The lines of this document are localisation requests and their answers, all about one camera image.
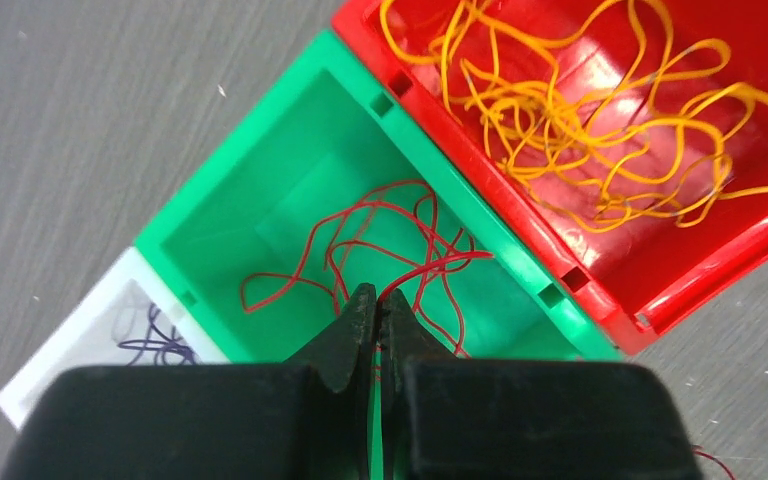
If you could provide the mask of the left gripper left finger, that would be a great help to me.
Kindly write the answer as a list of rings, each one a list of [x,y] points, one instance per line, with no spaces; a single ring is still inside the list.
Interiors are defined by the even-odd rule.
[[[5,479],[366,479],[376,291],[289,359],[60,374]]]

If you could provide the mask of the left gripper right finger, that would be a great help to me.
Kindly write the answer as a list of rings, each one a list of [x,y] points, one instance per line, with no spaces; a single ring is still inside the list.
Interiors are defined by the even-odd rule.
[[[649,369],[459,359],[399,290],[378,300],[387,479],[699,479],[681,416]]]

